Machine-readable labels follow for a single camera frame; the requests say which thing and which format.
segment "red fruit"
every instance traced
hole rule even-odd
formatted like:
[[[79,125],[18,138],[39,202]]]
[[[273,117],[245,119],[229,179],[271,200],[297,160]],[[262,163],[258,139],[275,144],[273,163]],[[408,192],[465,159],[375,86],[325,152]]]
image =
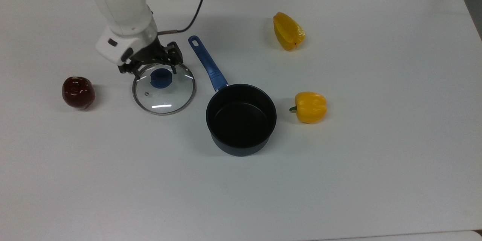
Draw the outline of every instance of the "red fruit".
[[[62,98],[71,107],[84,110],[92,104],[95,92],[89,79],[75,76],[65,80]]]

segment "white robot link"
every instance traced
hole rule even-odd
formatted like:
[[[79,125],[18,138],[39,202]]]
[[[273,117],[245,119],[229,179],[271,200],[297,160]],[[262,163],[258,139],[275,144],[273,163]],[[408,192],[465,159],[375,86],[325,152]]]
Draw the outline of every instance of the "white robot link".
[[[139,68],[146,64],[169,65],[175,73],[175,66],[183,62],[181,51],[175,42],[162,46],[158,35],[186,31],[194,22],[203,0],[188,27],[159,33],[146,0],[95,2],[108,23],[95,48],[116,64],[121,73],[133,73],[138,78]]]

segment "pot handle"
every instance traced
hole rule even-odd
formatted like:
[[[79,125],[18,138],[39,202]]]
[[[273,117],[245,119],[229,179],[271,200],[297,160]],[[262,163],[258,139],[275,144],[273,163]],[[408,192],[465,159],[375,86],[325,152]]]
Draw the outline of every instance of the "pot handle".
[[[199,60],[203,64],[204,68],[206,69],[214,90],[217,92],[220,89],[226,87],[226,79],[224,78],[219,68],[216,66],[214,60],[212,60],[212,57],[209,55],[206,47],[204,47],[198,36],[191,36],[189,37],[188,41],[192,49],[198,56]]]

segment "glass lid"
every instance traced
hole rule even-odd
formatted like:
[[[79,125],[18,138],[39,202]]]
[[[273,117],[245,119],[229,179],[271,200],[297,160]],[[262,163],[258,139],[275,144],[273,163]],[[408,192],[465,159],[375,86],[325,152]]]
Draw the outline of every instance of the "glass lid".
[[[143,110],[156,115],[174,114],[191,102],[196,92],[196,82],[191,71],[179,64],[176,74],[163,64],[151,64],[140,70],[134,79],[132,94]]]

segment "black pot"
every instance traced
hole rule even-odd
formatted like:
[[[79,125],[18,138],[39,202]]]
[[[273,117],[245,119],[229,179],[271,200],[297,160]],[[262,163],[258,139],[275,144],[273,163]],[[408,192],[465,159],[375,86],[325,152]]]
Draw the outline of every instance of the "black pot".
[[[234,156],[258,152],[266,145],[276,125],[273,101],[252,85],[228,85],[201,40],[191,36],[189,44],[217,92],[206,109],[212,139],[221,150]]]

